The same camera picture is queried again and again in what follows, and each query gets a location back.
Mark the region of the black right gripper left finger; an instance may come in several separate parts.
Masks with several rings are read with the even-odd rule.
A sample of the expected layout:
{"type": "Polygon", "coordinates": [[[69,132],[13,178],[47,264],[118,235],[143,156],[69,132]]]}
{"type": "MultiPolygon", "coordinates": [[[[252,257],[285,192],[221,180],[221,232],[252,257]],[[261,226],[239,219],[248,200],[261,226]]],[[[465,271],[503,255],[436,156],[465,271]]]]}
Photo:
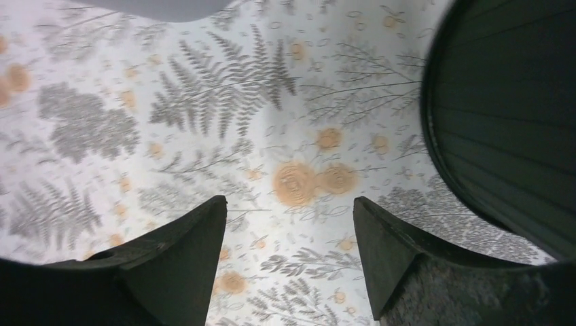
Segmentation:
{"type": "Polygon", "coordinates": [[[227,219],[214,196],[84,261],[1,260],[2,325],[203,325],[227,219]]]}

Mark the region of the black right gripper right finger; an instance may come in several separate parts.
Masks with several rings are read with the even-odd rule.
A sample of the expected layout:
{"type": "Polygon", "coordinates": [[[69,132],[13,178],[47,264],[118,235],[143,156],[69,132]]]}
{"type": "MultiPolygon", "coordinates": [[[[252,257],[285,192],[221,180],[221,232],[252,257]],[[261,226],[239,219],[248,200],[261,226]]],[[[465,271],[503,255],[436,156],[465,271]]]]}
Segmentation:
{"type": "Polygon", "coordinates": [[[575,262],[532,266],[456,246],[358,197],[353,221],[381,325],[574,325],[575,262]]]}

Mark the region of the black bin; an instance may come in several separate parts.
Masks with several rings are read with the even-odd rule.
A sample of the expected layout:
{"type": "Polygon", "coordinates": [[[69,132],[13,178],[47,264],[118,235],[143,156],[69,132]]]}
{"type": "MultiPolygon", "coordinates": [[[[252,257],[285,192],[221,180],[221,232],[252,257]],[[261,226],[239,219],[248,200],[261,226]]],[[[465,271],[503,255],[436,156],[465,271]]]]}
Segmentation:
{"type": "Polygon", "coordinates": [[[420,118],[467,208],[575,258],[574,1],[454,1],[429,50],[420,118]]]}

